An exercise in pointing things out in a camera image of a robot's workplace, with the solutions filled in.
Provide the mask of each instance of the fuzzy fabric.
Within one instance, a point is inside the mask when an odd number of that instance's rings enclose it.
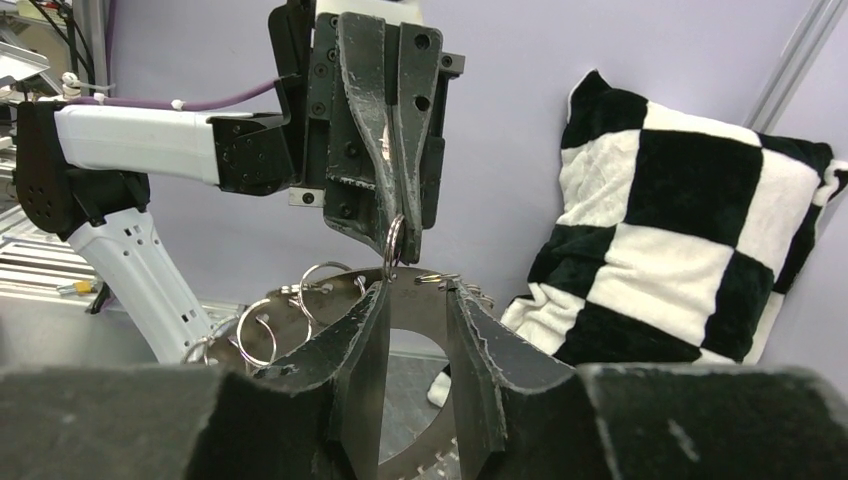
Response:
[[[590,72],[569,98],[564,212],[502,323],[569,365],[756,363],[848,162],[687,115]],[[448,366],[431,385],[444,404]]]

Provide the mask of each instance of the black and white checkered cushion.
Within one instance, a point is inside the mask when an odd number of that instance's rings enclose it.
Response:
[[[828,145],[758,134],[612,88],[574,89],[564,213],[502,322],[594,362],[754,363],[848,180]],[[449,368],[428,397],[441,404]]]

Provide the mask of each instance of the purple cable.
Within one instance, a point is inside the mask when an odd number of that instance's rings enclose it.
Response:
[[[219,108],[231,107],[239,103],[258,97],[259,95],[274,88],[277,79],[269,80],[262,85],[258,85],[246,92],[238,95],[214,100],[211,102],[186,102],[180,109],[184,112],[205,112],[207,110],[218,110]],[[101,105],[94,97],[79,97],[68,102],[72,105]],[[106,97],[102,105],[113,107],[133,107],[133,108],[149,108],[152,110],[175,110],[171,102],[160,102],[154,100],[135,100],[131,98],[110,98]]]
[[[115,12],[118,0],[109,2],[109,18],[106,20],[106,68],[112,70],[112,39],[115,37]]]

